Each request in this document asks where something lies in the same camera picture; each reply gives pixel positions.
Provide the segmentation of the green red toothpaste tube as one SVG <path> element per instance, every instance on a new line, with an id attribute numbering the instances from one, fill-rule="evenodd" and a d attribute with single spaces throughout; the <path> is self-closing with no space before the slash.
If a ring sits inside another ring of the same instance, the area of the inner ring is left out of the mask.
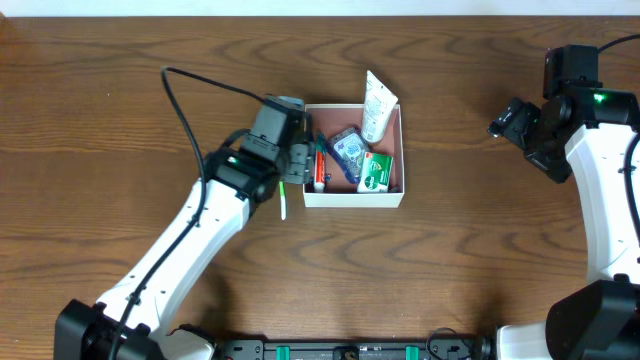
<path id="1" fill-rule="evenodd" d="M 326 153 L 327 143 L 326 137 L 321 132 L 317 132 L 316 151 L 314 164 L 314 190 L 316 193 L 323 193 L 326 187 Z"/>

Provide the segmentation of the green white toothbrush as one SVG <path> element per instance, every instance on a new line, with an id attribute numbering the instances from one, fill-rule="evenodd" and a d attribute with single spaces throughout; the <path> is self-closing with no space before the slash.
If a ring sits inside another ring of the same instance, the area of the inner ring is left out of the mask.
<path id="1" fill-rule="evenodd" d="M 283 181 L 279 182 L 279 198 L 280 198 L 280 218 L 282 221 L 287 219 L 288 207 L 286 197 L 286 187 Z"/>

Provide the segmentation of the green soap bar box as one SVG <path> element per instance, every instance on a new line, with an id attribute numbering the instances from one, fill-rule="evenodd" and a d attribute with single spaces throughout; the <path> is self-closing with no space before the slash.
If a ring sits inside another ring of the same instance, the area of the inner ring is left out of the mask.
<path id="1" fill-rule="evenodd" d="M 393 158 L 388 155 L 366 152 L 361 168 L 358 193 L 386 193 L 389 190 Z"/>

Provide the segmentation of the white lotion tube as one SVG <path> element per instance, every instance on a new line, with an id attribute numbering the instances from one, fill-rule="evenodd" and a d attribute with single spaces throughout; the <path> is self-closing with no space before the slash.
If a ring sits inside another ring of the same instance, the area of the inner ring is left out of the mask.
<path id="1" fill-rule="evenodd" d="M 367 143 L 375 144 L 383 139 L 397 102 L 398 97 L 368 70 L 361 127 Z"/>

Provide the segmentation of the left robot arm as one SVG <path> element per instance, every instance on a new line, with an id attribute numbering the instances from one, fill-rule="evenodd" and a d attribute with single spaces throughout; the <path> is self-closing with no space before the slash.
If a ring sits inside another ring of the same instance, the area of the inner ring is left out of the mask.
<path id="1" fill-rule="evenodd" d="M 148 252 L 93 305 L 72 300 L 55 323 L 57 359 L 212 359 L 214 340 L 171 329 L 221 248 L 284 182 L 310 179 L 312 120 L 301 99 L 265 98 L 252 129 L 210 153 L 183 207 Z"/>

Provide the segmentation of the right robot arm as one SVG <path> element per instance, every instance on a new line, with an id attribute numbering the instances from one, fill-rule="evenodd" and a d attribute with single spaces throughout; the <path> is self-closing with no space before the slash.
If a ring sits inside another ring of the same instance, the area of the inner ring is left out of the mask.
<path id="1" fill-rule="evenodd" d="M 514 98 L 488 127 L 554 182 L 575 179 L 587 239 L 586 286 L 539 323 L 500 327 L 495 359 L 639 356 L 639 101 L 604 88 L 601 53 L 549 50 L 544 104 Z"/>

